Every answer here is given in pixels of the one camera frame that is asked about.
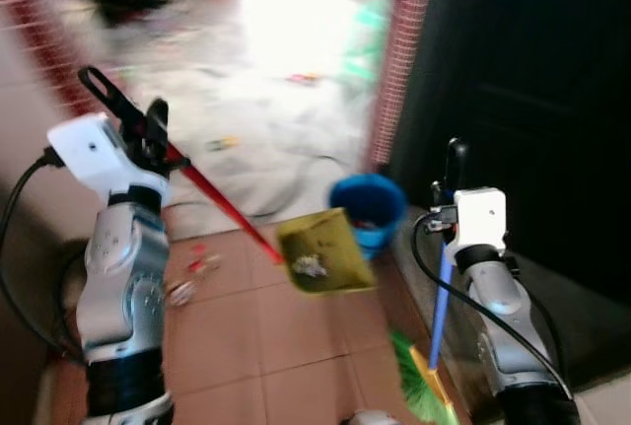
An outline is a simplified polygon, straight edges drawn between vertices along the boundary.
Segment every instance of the blue broom handle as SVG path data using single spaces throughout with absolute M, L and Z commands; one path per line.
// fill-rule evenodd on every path
M 454 268 L 445 255 L 445 243 L 443 243 L 441 248 L 441 270 L 439 277 L 442 281 L 450 284 L 452 282 L 453 270 Z M 430 371 L 434 371 L 438 368 L 441 341 L 443 340 L 443 329 L 445 328 L 445 320 L 447 318 L 448 301 L 449 292 L 442 287 L 439 287 L 436 295 L 436 305 L 434 307 L 434 318 L 432 320 L 432 345 L 430 348 L 430 358 L 428 362 Z

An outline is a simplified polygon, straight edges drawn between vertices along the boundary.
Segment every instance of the yellow dustpan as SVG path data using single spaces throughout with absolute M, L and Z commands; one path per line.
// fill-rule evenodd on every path
M 375 288 L 377 279 L 355 242 L 343 208 L 282 223 L 276 231 L 292 283 L 309 294 L 346 293 Z M 316 258 L 324 275 L 298 272 L 299 259 Z

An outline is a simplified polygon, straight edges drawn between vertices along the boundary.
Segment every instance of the white robotic arm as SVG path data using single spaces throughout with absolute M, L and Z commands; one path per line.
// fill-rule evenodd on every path
M 445 179 L 432 185 L 437 206 L 414 226 L 414 257 L 428 277 L 480 314 L 478 354 L 506 423 L 579 424 L 572 393 L 532 322 L 528 291 L 504 256 L 505 194 L 497 188 L 459 189 L 466 150 L 457 139 L 450 141 Z M 446 255 L 464 277 L 466 294 L 422 262 L 416 244 L 421 227 L 445 234 Z
M 169 243 L 160 210 L 169 171 L 179 165 L 166 161 L 168 107 L 155 100 L 145 116 L 97 69 L 82 72 L 122 121 L 120 134 L 104 113 L 48 131 L 70 172 L 107 204 L 86 249 L 88 278 L 77 305 L 89 385 L 84 423 L 169 425 L 174 405 L 162 373 Z

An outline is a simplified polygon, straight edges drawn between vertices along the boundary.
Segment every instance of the green broom bristles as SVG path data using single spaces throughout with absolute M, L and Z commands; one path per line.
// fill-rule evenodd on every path
M 413 343 L 400 333 L 392 332 L 390 340 L 401 375 L 401 389 L 407 408 L 421 421 L 436 425 L 459 425 L 452 406 L 446 407 L 432 392 L 416 369 L 409 353 Z

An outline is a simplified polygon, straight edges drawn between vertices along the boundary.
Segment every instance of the black door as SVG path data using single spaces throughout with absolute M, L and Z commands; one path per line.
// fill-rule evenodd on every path
M 508 244 L 631 300 L 629 0 L 431 0 L 389 174 L 430 203 L 452 136 Z

